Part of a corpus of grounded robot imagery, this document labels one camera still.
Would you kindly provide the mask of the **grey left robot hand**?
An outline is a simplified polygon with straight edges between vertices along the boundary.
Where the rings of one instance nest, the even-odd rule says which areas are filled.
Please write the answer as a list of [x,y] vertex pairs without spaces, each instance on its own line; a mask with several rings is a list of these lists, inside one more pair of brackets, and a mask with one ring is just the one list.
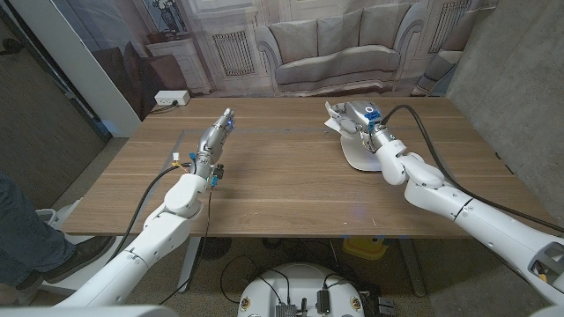
[[202,134],[189,172],[208,178],[212,168],[217,164],[223,151],[223,145],[234,129],[234,111],[227,108],[225,112]]

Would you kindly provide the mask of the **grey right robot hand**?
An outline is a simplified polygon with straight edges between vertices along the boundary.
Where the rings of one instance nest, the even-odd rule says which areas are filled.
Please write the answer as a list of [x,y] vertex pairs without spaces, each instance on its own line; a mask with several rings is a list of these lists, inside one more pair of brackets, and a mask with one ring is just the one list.
[[370,152],[376,153],[385,144],[396,141],[384,125],[380,108],[372,101],[355,100],[331,105],[325,103],[330,119],[325,125],[341,136],[358,140]]

